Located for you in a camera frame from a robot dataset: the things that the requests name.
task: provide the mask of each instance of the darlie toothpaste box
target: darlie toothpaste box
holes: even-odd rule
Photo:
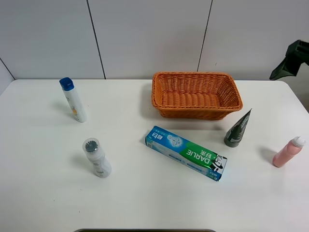
[[[220,180],[227,158],[155,126],[146,136],[146,145],[209,178]]]

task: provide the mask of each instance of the bottle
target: bottle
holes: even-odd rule
[[[72,80],[68,77],[65,77],[62,78],[59,82],[64,92],[64,96],[66,96],[71,110],[73,111],[75,119],[79,122],[86,122],[87,115]]]
[[[108,177],[111,174],[112,167],[105,158],[105,153],[97,139],[86,139],[83,143],[83,150],[88,160],[93,164],[95,174],[98,177]]]
[[[298,154],[305,144],[306,140],[302,137],[295,137],[290,140],[289,143],[274,156],[272,164],[277,168],[282,167],[287,161]]]

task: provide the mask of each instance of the orange wicker basket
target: orange wicker basket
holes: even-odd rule
[[[242,109],[233,78],[221,72],[158,72],[151,98],[163,117],[220,120]]]

